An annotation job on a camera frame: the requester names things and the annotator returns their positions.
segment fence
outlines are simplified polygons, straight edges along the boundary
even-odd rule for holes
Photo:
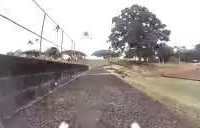
[[[7,1],[11,2],[9,6],[14,5],[14,7],[12,8],[13,9],[16,8],[15,10],[13,10],[14,13],[12,13],[12,15],[17,18],[10,16],[11,12],[9,12],[5,7],[2,7],[2,5],[4,6],[7,3]],[[25,23],[25,21],[23,21],[22,19],[26,20],[26,22],[31,22],[31,23],[26,23],[27,25],[22,25],[21,23],[18,23],[18,22]],[[26,0],[26,1],[2,0],[0,1],[0,21],[8,22],[8,23],[5,23],[5,26],[2,26],[2,24],[0,24],[0,33],[1,33],[0,38],[4,38],[2,40],[0,39],[0,43],[1,43],[0,47],[14,46],[14,49],[11,49],[11,51],[12,50],[17,51],[19,49],[20,50],[22,49],[22,51],[24,51],[25,47],[27,49],[33,49],[33,47],[35,47],[34,49],[39,51],[39,53],[44,52],[47,48],[56,47],[62,53],[62,51],[65,50],[64,48],[65,43],[70,43],[70,48],[66,48],[66,49],[75,51],[75,41],[61,28],[61,26],[55,20],[53,20],[52,17],[50,17],[50,15],[47,14],[47,12],[35,0]],[[14,29],[15,31],[13,31],[11,30],[11,28],[14,28],[12,25],[14,26],[16,25],[18,26],[18,28],[15,28]],[[10,30],[6,30],[7,26],[12,26],[12,27],[10,28]]]

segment gravel path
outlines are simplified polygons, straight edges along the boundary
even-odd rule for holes
[[[6,128],[194,128],[104,69],[92,69],[18,113]]]

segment wall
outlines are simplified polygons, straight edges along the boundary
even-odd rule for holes
[[[88,70],[85,65],[0,55],[0,116]]]

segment tree canopy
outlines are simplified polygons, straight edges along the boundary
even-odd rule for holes
[[[106,58],[119,57],[119,54],[110,50],[98,50],[92,53],[92,56],[103,57],[104,59],[106,59]]]
[[[168,46],[166,43],[160,43],[157,46],[156,54],[160,62],[168,61],[174,55],[173,47]]]
[[[169,41],[170,30],[146,7],[132,5],[112,19],[108,42],[114,51],[135,51],[135,56],[154,55],[158,42]]]
[[[62,52],[63,54],[69,55],[70,58],[73,58],[73,56],[78,57],[79,59],[85,58],[87,55],[81,51],[74,51],[74,50],[65,50]]]
[[[59,52],[58,48],[50,47],[50,48],[46,49],[45,55],[47,57],[52,57],[54,59],[57,59],[60,57],[60,52]]]

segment grass verge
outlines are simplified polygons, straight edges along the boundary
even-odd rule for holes
[[[143,76],[132,69],[113,65],[109,70],[149,97],[168,106],[181,118],[188,118],[200,127],[200,82],[164,77]]]

